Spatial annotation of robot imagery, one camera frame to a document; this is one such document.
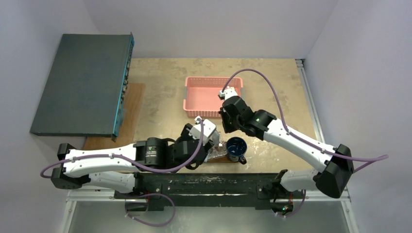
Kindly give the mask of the pink perforated plastic basket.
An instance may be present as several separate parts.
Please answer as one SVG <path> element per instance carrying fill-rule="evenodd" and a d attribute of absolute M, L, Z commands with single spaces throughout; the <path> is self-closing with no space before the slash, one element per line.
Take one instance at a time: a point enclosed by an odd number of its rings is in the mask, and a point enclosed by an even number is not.
<path fill-rule="evenodd" d="M 187 116 L 195 118 L 219 118 L 223 101 L 218 93 L 228 77 L 186 77 L 183 109 Z"/>

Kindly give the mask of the oval dark wooden tray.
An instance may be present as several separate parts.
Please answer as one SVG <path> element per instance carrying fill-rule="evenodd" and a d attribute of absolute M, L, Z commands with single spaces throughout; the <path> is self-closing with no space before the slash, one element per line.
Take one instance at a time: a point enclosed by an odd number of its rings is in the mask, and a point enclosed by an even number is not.
<path fill-rule="evenodd" d="M 238 161 L 232 161 L 227 157 L 215 157 L 215 158 L 206 158 L 205 163 L 238 163 Z"/>

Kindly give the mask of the navy blue mug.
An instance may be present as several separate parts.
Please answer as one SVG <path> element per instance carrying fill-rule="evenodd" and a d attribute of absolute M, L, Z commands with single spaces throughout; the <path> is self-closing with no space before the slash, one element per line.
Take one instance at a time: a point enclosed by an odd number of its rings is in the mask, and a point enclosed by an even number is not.
<path fill-rule="evenodd" d="M 226 157 L 231 162 L 239 162 L 242 165 L 247 163 L 246 158 L 244 157 L 247 151 L 246 142 L 240 137 L 229 138 L 226 142 Z"/>

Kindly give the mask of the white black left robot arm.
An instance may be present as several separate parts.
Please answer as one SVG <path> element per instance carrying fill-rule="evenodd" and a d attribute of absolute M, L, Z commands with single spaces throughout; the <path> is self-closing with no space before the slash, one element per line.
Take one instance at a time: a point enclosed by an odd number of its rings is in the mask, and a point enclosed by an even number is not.
<path fill-rule="evenodd" d="M 143 196 L 145 185 L 137 181 L 140 172 L 176 173 L 182 168 L 195 170 L 218 145 L 220 134 L 206 120 L 202 124 L 186 124 L 177 139 L 150 137 L 125 146 L 80 150 L 68 143 L 59 146 L 58 162 L 41 171 L 59 189 L 99 186 L 128 194 L 134 199 Z"/>

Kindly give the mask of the clear crystal toothbrush holder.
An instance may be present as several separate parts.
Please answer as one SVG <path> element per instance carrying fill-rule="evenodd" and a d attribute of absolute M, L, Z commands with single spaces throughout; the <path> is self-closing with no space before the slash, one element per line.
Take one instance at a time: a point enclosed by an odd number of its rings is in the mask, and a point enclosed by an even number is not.
<path fill-rule="evenodd" d="M 226 142 L 221 141 L 219 144 L 214 145 L 208 151 L 207 157 L 205 158 L 205 162 L 210 162 L 218 158 L 223 158 L 226 155 L 227 155 Z"/>

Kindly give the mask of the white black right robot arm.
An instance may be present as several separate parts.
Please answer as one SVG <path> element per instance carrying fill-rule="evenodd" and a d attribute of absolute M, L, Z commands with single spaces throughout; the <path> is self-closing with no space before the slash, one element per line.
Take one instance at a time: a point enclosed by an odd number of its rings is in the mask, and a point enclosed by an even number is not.
<path fill-rule="evenodd" d="M 298 189 L 318 189 L 331 198 L 339 198 L 354 173 L 349 147 L 338 147 L 316 141 L 292 128 L 283 126 L 275 115 L 253 111 L 237 96 L 226 95 L 219 113 L 225 133 L 242 131 L 247 136 L 278 145 L 305 160 L 310 170 L 286 171 L 274 182 L 273 192 L 283 198 Z"/>

